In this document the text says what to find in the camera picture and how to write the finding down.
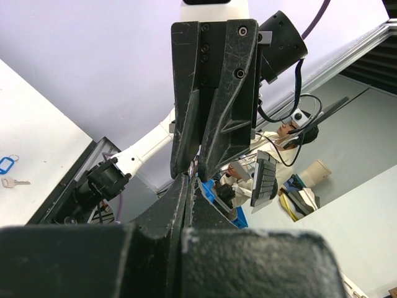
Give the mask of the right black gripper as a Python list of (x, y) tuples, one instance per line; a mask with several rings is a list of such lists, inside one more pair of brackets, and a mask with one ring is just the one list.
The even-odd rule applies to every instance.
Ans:
[(200, 143), (202, 181), (248, 152), (259, 84), (258, 38), (254, 19), (172, 24), (172, 178), (188, 170)]

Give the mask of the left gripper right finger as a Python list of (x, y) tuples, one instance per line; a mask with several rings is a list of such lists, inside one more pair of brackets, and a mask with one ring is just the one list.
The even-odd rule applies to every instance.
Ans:
[(316, 233), (193, 225), (196, 183), (181, 182), (181, 297), (346, 297), (336, 258)]

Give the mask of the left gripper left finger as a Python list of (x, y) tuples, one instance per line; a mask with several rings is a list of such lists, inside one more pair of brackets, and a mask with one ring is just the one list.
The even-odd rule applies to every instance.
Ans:
[(189, 177), (128, 224), (1, 230), (2, 297), (169, 297)]

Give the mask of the blue key tag with ring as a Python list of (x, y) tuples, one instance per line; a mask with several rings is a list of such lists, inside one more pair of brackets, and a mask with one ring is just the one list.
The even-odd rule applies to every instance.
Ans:
[(191, 175), (187, 191), (185, 224), (193, 228), (246, 228), (242, 208), (233, 207), (235, 191), (218, 178), (202, 181), (196, 156), (189, 169)]

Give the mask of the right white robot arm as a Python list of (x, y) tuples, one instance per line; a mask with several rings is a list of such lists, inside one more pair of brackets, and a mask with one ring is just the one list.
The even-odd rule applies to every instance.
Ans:
[(78, 210), (92, 210), (118, 196), (136, 172), (171, 144), (170, 172), (192, 161), (208, 181), (223, 165), (249, 150), (260, 108), (262, 82), (273, 83), (308, 53), (303, 37), (282, 11), (265, 22), (249, 17), (246, 1), (183, 1), (171, 25), (174, 107), (152, 131), (124, 151), (95, 165), (72, 193)]

